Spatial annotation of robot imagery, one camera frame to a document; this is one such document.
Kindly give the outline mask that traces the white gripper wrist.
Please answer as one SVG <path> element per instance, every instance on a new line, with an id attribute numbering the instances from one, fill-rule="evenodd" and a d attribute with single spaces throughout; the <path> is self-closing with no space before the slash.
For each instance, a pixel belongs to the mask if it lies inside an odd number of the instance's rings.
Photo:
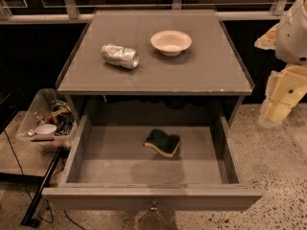
<path id="1" fill-rule="evenodd" d="M 258 118 L 261 127 L 276 127 L 307 94 L 307 0 L 296 0 L 280 19 L 254 42 L 262 50 L 274 50 L 287 64 L 272 71 L 266 86 L 266 99 Z"/>

